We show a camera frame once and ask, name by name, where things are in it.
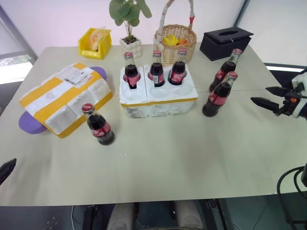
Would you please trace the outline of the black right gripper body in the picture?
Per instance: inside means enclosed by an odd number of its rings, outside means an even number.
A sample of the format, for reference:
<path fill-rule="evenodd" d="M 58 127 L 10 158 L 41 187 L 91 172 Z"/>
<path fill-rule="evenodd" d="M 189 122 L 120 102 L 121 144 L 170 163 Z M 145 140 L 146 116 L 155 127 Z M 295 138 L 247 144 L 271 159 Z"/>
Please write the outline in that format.
<path fill-rule="evenodd" d="M 283 114 L 291 117 L 306 117 L 307 91 L 297 92 L 289 90 L 289 93 L 284 98 L 281 111 Z"/>

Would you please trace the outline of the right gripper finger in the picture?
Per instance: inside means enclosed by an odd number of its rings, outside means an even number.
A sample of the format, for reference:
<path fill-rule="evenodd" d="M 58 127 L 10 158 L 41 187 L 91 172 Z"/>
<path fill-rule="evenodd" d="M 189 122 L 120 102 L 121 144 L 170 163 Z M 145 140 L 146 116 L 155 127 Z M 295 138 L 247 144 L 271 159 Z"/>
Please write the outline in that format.
<path fill-rule="evenodd" d="M 275 115 L 280 115 L 280 108 L 277 103 L 274 103 L 266 98 L 251 97 L 251 101 L 259 107 L 272 111 Z"/>
<path fill-rule="evenodd" d="M 285 97 L 289 93 L 289 89 L 279 86 L 267 87 L 266 90 L 279 97 Z"/>

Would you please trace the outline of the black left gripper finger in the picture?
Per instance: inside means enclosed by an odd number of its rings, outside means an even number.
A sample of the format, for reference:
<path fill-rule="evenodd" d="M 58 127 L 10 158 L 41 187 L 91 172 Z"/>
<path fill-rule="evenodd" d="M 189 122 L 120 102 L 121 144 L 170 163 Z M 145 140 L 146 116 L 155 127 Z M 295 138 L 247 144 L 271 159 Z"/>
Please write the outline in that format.
<path fill-rule="evenodd" d="M 4 163 L 0 167 L 0 185 L 10 176 L 10 174 L 13 172 L 15 165 L 16 165 L 17 159 L 13 158 L 12 160 Z"/>

